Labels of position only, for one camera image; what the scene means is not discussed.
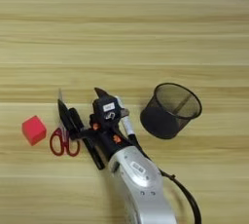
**scissors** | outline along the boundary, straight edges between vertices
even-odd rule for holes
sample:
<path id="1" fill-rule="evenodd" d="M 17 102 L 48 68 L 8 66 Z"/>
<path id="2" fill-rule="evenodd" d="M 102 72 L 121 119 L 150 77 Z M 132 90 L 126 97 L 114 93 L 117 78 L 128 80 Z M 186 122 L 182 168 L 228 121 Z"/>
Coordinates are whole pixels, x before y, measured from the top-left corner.
<path id="1" fill-rule="evenodd" d="M 58 99 L 63 102 L 62 100 L 62 92 L 61 90 L 58 91 Z M 53 148 L 54 140 L 59 139 L 60 143 L 60 150 L 56 151 Z M 80 153 L 80 142 L 75 141 L 77 143 L 77 148 L 74 152 L 70 150 L 70 139 L 69 139 L 69 132 L 66 130 L 65 126 L 59 120 L 59 127 L 53 132 L 51 139 L 50 139 L 50 147 L 51 151 L 56 155 L 56 156 L 62 156 L 64 152 L 70 157 L 76 157 Z"/>

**wood grain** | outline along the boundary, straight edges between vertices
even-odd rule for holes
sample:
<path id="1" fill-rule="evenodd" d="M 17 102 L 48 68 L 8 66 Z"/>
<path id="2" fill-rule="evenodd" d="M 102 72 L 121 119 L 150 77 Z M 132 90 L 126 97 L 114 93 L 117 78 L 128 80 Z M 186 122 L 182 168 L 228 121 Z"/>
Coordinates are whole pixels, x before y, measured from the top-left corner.
<path id="1" fill-rule="evenodd" d="M 142 146 L 193 192 L 203 223 L 247 223 L 248 43 L 248 0 L 0 0 L 1 223 L 124 223 L 108 171 L 84 147 L 72 159 L 48 145 L 57 89 L 87 123 L 95 86 L 124 100 Z M 162 82 L 203 104 L 168 141 L 139 121 Z M 32 115 L 48 127 L 34 147 L 20 130 Z M 179 223 L 193 223 L 178 189 L 164 190 Z"/>

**red cube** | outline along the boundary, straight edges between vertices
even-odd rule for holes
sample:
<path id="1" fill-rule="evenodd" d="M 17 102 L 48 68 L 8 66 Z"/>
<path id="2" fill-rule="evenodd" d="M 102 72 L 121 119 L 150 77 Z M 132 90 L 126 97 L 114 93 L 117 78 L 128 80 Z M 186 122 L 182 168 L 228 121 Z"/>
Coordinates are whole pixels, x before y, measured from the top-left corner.
<path id="1" fill-rule="evenodd" d="M 22 132 L 33 146 L 46 137 L 47 129 L 41 120 L 34 116 L 22 123 Z"/>

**label sticker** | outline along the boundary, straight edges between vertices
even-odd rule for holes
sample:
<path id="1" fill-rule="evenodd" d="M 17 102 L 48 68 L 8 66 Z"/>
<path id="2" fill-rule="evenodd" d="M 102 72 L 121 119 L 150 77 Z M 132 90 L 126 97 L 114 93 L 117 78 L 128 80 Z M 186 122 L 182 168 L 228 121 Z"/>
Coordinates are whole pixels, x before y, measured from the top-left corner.
<path id="1" fill-rule="evenodd" d="M 114 103 L 108 103 L 108 104 L 103 106 L 104 112 L 111 111 L 113 109 L 115 109 L 115 104 Z"/>
<path id="2" fill-rule="evenodd" d="M 135 168 L 139 173 L 144 174 L 146 170 L 138 165 L 136 162 L 131 162 L 130 165 Z"/>

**metal mesh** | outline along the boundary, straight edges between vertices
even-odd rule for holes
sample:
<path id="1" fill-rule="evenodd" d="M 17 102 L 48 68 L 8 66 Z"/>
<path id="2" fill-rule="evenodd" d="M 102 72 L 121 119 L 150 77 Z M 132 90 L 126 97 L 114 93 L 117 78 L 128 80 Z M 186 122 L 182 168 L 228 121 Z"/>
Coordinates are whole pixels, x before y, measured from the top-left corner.
<path id="1" fill-rule="evenodd" d="M 156 87 L 140 119 L 149 133 L 167 139 L 200 113 L 201 104 L 195 94 L 180 85 L 167 83 Z"/>

